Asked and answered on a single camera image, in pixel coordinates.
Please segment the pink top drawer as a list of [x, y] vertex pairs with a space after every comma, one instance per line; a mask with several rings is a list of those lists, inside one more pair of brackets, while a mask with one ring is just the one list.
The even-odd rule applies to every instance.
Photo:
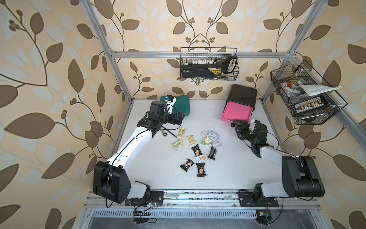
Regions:
[[226, 123], [233, 123], [234, 120], [244, 120], [249, 123], [253, 108], [236, 102], [227, 102], [221, 120]]

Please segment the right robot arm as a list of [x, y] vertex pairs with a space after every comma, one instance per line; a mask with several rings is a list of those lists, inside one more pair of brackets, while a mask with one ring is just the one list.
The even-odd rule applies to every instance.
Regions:
[[234, 120], [231, 124], [240, 140], [250, 143], [255, 156], [270, 161], [282, 170], [282, 179], [257, 183], [252, 191], [238, 192], [242, 207], [278, 207], [278, 198], [300, 198], [306, 201], [325, 195], [325, 187], [310, 156], [296, 156], [276, 149], [267, 142], [267, 126], [255, 120]]

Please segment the black pink drawer cabinet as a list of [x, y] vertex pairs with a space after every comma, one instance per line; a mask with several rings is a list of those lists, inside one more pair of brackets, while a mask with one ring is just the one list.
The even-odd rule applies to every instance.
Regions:
[[253, 111], [255, 111], [256, 100], [257, 91], [254, 88], [242, 85], [232, 85], [226, 103], [231, 101], [242, 105], [251, 106], [254, 109]]

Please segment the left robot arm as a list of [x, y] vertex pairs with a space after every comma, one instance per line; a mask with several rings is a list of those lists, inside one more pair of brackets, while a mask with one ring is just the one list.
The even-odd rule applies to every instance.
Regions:
[[181, 125], [185, 114], [174, 108], [176, 98], [168, 95], [165, 101], [152, 101], [150, 110], [137, 123], [131, 137], [105, 162], [99, 161], [94, 167], [93, 193], [110, 200], [123, 203], [126, 199], [147, 202], [150, 186], [142, 182], [132, 182], [128, 178], [129, 168], [144, 146], [153, 139], [163, 125]]

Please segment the black cookie packet bottom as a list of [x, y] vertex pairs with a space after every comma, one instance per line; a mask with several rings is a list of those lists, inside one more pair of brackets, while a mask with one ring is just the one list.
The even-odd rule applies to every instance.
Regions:
[[198, 170], [197, 176], [198, 177], [205, 177], [206, 176], [205, 163], [197, 163], [196, 165], [197, 165], [197, 170]]

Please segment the black cookie packet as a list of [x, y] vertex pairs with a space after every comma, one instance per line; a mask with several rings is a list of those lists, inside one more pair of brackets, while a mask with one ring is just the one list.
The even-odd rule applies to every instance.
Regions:
[[205, 163], [197, 163], [196, 165], [197, 165], [197, 170], [198, 170], [197, 176], [198, 177], [205, 177], [206, 176]]
[[214, 147], [211, 147], [208, 158], [211, 159], [211, 160], [215, 160], [216, 153], [217, 153], [217, 149], [214, 148]]
[[198, 144], [196, 146], [193, 146], [191, 149], [193, 150], [193, 153], [195, 156], [202, 155], [202, 152], [201, 152]]
[[183, 169], [185, 172], [188, 172], [189, 168], [194, 165], [194, 162], [191, 159], [187, 159], [185, 164], [180, 165], [180, 168]]

